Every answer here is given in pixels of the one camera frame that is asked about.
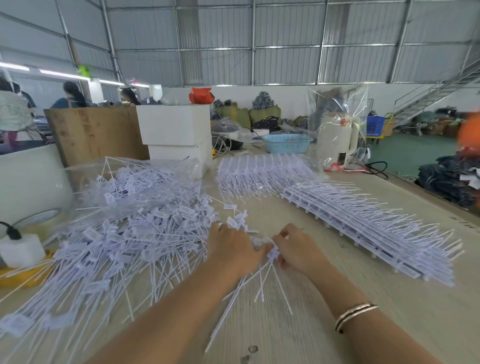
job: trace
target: gold bangle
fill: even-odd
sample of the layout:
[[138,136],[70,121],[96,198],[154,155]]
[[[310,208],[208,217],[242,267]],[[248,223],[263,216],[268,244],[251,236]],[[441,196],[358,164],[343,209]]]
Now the gold bangle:
[[360,310],[357,310],[355,311],[354,313],[350,314],[349,316],[345,317],[343,321],[341,321],[338,326],[336,327],[336,331],[340,334],[343,334],[343,330],[342,330],[342,327],[343,325],[345,325],[345,323],[347,321],[350,321],[351,319],[353,319],[355,316],[358,316],[358,315],[361,315],[361,314],[364,314],[365,312],[368,312],[368,311],[371,311],[371,310],[374,310],[375,308],[378,308],[377,305],[375,304],[371,304],[370,306],[368,307],[364,307]]
[[370,307],[372,306],[372,303],[363,303],[359,304],[358,306],[355,306],[354,308],[350,308],[348,311],[346,311],[344,314],[342,314],[338,320],[335,322],[335,331],[337,331],[337,327],[340,325],[340,323],[345,319],[345,317],[351,315],[354,312],[357,312],[358,310],[361,310],[365,307]]

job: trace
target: blue crate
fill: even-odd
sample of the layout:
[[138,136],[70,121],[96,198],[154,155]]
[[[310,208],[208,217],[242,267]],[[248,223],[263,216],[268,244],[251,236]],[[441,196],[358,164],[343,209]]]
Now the blue crate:
[[273,134],[262,136],[269,153],[305,153],[312,138],[303,134]]
[[367,136],[380,136],[384,129],[385,118],[383,116],[367,116]]

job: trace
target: white box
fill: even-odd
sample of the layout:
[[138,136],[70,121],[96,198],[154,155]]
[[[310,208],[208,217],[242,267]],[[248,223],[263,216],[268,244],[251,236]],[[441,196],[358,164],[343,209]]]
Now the white box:
[[137,106],[145,145],[195,146],[211,137],[209,105]]
[[196,146],[148,146],[148,152],[150,159],[197,158],[200,161],[200,168],[195,176],[202,178],[212,164],[212,138],[204,139]]

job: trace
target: table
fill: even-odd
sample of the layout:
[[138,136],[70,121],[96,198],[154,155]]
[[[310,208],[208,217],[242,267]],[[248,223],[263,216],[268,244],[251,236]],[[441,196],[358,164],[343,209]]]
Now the table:
[[[461,213],[456,213],[455,209],[447,209],[433,199],[427,201],[419,194],[377,176],[338,172],[330,173],[330,176],[332,180],[355,182],[364,192],[372,193],[393,207],[417,213],[425,222],[438,222],[445,230],[455,229],[456,236],[463,240],[467,251],[454,266],[457,286],[450,288],[436,281],[414,280],[404,274],[394,273],[390,266],[379,259],[372,259],[365,250],[354,247],[348,238],[340,237],[336,230],[326,229],[313,215],[306,214],[284,199],[275,196],[261,200],[246,198],[237,202],[238,209],[247,209],[249,227],[259,229],[265,236],[278,233],[289,222],[304,229],[343,274],[437,358],[445,364],[478,363],[480,229],[463,218]],[[210,171],[205,181],[207,193],[220,198]],[[222,219],[232,213],[231,210],[222,210],[221,203],[213,205],[220,211]],[[291,276],[283,271],[278,271],[278,274],[293,315],[288,311],[274,276],[269,276],[264,286],[265,302],[253,303],[259,287],[259,280],[253,279],[240,292],[209,352],[204,354],[205,346],[227,301],[217,308],[204,325],[181,363],[355,363],[346,338],[334,332],[334,320],[315,287],[300,274]],[[140,283],[134,285],[132,296],[136,291],[141,291]],[[10,312],[31,294],[32,291],[24,291],[7,305],[0,304],[0,315]],[[104,328],[103,335],[97,336],[96,342],[84,356],[78,358],[79,362],[124,327],[121,321],[128,311],[125,307],[118,311],[118,318]],[[33,363],[46,363],[54,339],[55,336],[45,339]],[[13,342],[16,341],[0,340],[0,353]],[[249,352],[249,347],[253,345],[258,347],[256,353]],[[59,355],[55,363],[65,363],[68,354]],[[24,361],[12,363],[23,364]]]

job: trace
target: fluorescent light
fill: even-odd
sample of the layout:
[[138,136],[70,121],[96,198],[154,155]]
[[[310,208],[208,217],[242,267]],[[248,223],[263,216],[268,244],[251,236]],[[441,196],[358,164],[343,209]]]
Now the fluorescent light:
[[132,84],[132,86],[150,88],[150,86],[149,86],[149,85],[144,85],[144,84]]
[[109,81],[109,80],[99,80],[101,84],[108,84],[108,85],[117,85],[117,86],[125,86],[122,82],[116,81]]
[[3,63],[0,62],[0,67],[5,67],[5,68],[13,68],[14,70],[22,70],[22,71],[29,71],[30,68],[21,66],[19,64],[13,64],[13,63]]
[[39,71],[40,71],[40,73],[51,74],[53,76],[60,76],[60,77],[66,77],[66,78],[76,78],[77,80],[90,81],[90,78],[79,76],[77,74],[69,74],[69,73],[47,71],[47,70],[39,70]]

